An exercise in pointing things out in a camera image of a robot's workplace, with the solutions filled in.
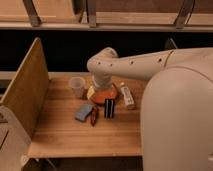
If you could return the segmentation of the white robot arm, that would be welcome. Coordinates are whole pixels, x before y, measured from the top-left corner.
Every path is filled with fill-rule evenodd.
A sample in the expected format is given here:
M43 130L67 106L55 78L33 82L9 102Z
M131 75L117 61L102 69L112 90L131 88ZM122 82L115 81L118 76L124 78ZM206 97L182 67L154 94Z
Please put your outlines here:
M213 47L123 58L105 48L87 68L99 90L113 76L148 82L140 107L143 171L213 171Z

